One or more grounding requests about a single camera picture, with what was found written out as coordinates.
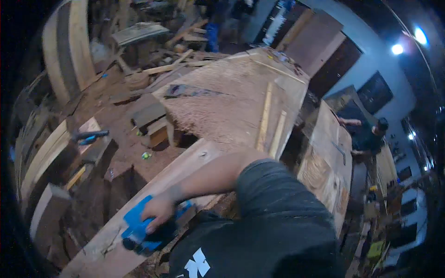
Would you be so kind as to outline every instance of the wooden board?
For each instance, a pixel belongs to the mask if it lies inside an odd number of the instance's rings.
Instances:
[[[69,12],[69,49],[80,90],[90,86],[96,78],[89,49],[87,12],[88,0],[71,2]]]
[[[65,150],[71,141],[71,134],[67,130],[66,121],[63,121],[48,137],[45,143],[32,160],[20,187],[20,208],[22,215],[27,219],[33,213],[31,205],[40,198],[47,183],[47,170],[59,154]]]
[[[71,197],[61,187],[48,184],[40,197],[31,220],[29,234],[39,253],[46,257],[53,235],[59,230],[59,220],[71,204]]]
[[[352,139],[324,101],[321,102],[316,124],[308,136],[308,147],[299,165],[297,178],[334,215],[338,236],[351,190]]]
[[[147,258],[126,250],[121,234],[128,227],[123,216],[143,198],[158,194],[222,154],[213,142],[200,139],[168,165],[122,207],[63,269],[60,277],[123,277]],[[215,196],[192,199],[198,209]]]

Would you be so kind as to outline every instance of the ceiling light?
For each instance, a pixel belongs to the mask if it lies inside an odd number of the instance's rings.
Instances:
[[[423,33],[422,29],[420,29],[419,27],[417,27],[417,28],[414,30],[414,37],[416,38],[416,40],[417,40],[420,44],[426,44],[426,43],[427,43],[425,33]]]
[[[400,44],[396,44],[391,48],[394,55],[399,55],[403,53],[403,47]]]

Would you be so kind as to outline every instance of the black shirt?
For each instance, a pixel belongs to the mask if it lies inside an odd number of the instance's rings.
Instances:
[[[237,181],[241,220],[200,224],[170,256],[170,277],[344,277],[332,215],[272,159]]]

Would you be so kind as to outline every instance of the door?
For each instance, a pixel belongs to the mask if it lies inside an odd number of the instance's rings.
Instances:
[[[308,90],[321,99],[357,62],[362,52],[348,37],[309,82]]]

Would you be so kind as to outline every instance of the wooden door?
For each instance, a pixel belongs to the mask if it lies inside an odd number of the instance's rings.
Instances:
[[[362,52],[346,37],[309,82],[308,90],[321,99],[357,62]]]

